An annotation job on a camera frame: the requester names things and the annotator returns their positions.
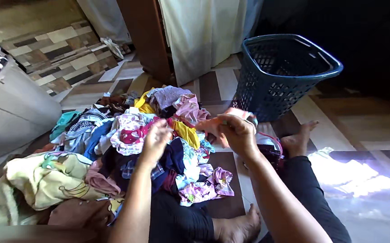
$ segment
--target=plaid shirt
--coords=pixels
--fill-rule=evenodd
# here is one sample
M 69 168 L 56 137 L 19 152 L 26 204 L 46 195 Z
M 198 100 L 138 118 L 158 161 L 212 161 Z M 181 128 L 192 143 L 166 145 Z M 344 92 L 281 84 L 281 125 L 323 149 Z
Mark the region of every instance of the plaid shirt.
M 130 179 L 133 171 L 135 170 L 136 160 L 130 160 L 120 168 L 122 171 L 122 177 L 124 179 Z M 159 175 L 165 173 L 162 166 L 157 163 L 156 167 L 151 171 L 151 179 L 156 179 Z

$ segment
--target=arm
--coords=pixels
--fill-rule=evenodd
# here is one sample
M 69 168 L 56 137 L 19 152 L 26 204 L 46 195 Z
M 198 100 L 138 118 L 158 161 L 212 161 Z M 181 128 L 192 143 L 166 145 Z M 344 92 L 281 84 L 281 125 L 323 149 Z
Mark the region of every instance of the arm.
M 275 242 L 331 243 L 321 225 L 295 198 L 259 151 L 252 125 L 233 115 L 220 115 L 230 147 L 249 168 L 252 186 L 267 228 Z
M 126 199 L 111 232 L 109 243 L 148 242 L 151 206 L 150 174 L 171 137 L 170 131 L 165 126 L 165 120 L 157 121 L 145 138 L 143 151 L 131 176 Z

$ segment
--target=person's left hand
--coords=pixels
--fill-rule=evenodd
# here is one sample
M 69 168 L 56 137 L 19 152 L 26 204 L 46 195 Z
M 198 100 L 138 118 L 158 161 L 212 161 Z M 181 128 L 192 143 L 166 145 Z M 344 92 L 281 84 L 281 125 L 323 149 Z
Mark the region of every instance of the person's left hand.
M 171 139 L 171 130 L 166 128 L 166 120 L 156 121 L 144 139 L 144 145 L 137 165 L 153 170 L 162 157 L 167 142 Z

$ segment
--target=leg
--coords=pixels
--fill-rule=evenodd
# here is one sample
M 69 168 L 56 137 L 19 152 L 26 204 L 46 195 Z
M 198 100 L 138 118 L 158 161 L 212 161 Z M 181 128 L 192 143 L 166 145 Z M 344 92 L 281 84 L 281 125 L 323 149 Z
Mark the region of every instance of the leg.
M 212 219 L 202 209 L 180 206 L 165 191 L 154 194 L 151 201 L 149 242 L 219 241 L 243 243 L 257 237 L 260 213 L 251 207 L 245 216 Z
M 289 160 L 281 173 L 281 179 L 324 228 L 334 243 L 350 243 L 348 231 L 341 221 L 334 215 L 324 198 L 311 163 L 306 157 L 309 133 L 318 122 L 312 121 L 301 126 L 298 134 L 284 137 L 282 146 L 289 151 Z
M 149 242 L 189 242 L 214 239 L 212 218 L 202 209 L 182 207 L 165 191 L 151 200 Z

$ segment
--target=pink cloth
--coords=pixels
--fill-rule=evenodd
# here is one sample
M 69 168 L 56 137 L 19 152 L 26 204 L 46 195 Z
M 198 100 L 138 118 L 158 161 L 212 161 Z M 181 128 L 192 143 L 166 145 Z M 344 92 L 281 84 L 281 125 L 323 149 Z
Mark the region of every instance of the pink cloth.
M 144 118 L 139 114 L 122 114 L 115 117 L 118 121 L 118 129 L 117 131 L 111 136 L 109 141 L 111 142 L 111 145 L 117 149 L 117 152 L 122 155 L 131 155 L 131 154 L 138 154 L 142 151 L 142 146 L 144 145 L 144 137 L 139 138 L 138 143 L 124 143 L 121 141 L 121 135 L 122 130 L 127 131 L 135 131 L 138 130 L 142 126 L 146 126 L 146 123 L 144 122 Z
M 246 121 L 247 118 L 252 115 L 251 112 L 246 112 L 234 107 L 228 108 L 224 112 L 224 114 L 235 115 Z M 195 125 L 195 129 L 200 131 L 205 131 L 205 137 L 207 137 L 208 133 L 212 133 L 217 138 L 218 143 L 222 145 L 222 148 L 230 147 L 225 135 L 219 131 L 220 124 L 222 124 L 222 121 L 218 117 L 215 117 L 213 119 L 200 121 L 198 124 Z
M 215 168 L 213 174 L 205 182 L 191 182 L 178 192 L 181 206 L 189 207 L 193 203 L 234 196 L 230 187 L 232 173 L 220 167 Z
M 195 129 L 204 131 L 205 137 L 207 137 L 209 133 L 213 134 L 222 148 L 230 147 L 225 135 L 219 131 L 220 124 L 222 124 L 222 121 L 218 117 L 215 117 L 213 119 L 200 121 L 195 125 Z
M 204 121 L 210 113 L 202 108 L 199 109 L 198 100 L 194 94 L 180 95 L 176 102 L 172 104 L 176 109 L 176 115 L 187 120 L 191 124 Z
M 91 187 L 96 189 L 96 191 L 111 195 L 117 196 L 120 194 L 121 190 L 111 178 L 105 178 L 102 174 L 98 173 L 99 169 L 102 167 L 102 161 L 100 159 L 93 162 L 86 174 L 85 182 Z
M 140 128 L 136 130 L 122 130 L 122 135 L 120 136 L 120 141 L 122 141 L 125 144 L 137 144 L 141 142 L 141 139 L 144 138 L 148 130 L 150 129 L 151 125 L 155 123 L 156 121 L 160 120 L 159 117 L 153 117 L 153 121 L 150 121 L 147 125 L 145 126 L 140 126 Z M 172 119 L 168 118 L 166 119 L 166 122 L 170 127 L 172 127 Z

